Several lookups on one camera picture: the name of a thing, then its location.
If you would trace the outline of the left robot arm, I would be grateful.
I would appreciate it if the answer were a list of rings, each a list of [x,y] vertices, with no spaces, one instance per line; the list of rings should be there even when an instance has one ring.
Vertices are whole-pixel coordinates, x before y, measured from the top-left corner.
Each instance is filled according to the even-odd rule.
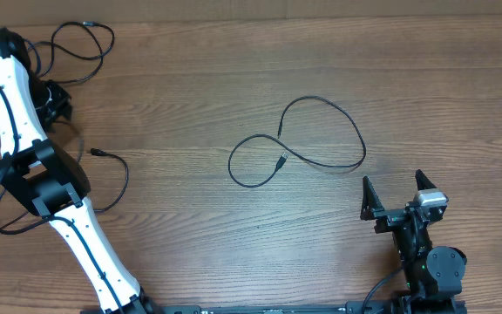
[[[47,135],[71,117],[71,97],[44,80],[31,63],[34,45],[0,29],[0,199],[12,195],[37,222],[0,234],[22,234],[50,224],[64,239],[91,282],[100,313],[158,313],[160,308],[119,260],[98,224],[90,182],[79,164]]]

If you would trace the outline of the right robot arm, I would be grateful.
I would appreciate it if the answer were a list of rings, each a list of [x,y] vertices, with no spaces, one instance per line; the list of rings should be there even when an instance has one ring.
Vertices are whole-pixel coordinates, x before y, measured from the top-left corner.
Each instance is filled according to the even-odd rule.
[[[432,244],[428,227],[443,219],[449,198],[418,169],[417,193],[403,208],[383,206],[370,181],[363,177],[360,219],[376,223],[378,234],[391,232],[400,266],[381,279],[361,302],[361,313],[466,313],[462,292],[467,257],[460,249]],[[404,273],[407,289],[391,299],[374,301],[377,290],[398,273]]]

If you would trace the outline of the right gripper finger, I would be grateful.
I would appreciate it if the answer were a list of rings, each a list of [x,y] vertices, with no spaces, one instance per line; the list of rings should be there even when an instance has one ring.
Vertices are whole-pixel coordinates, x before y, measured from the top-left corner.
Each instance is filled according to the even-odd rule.
[[[360,219],[375,220],[385,210],[368,176],[363,177],[363,200]]]
[[[436,188],[436,186],[429,180],[429,178],[424,174],[424,172],[421,169],[418,169],[416,171],[415,179],[418,191]]]

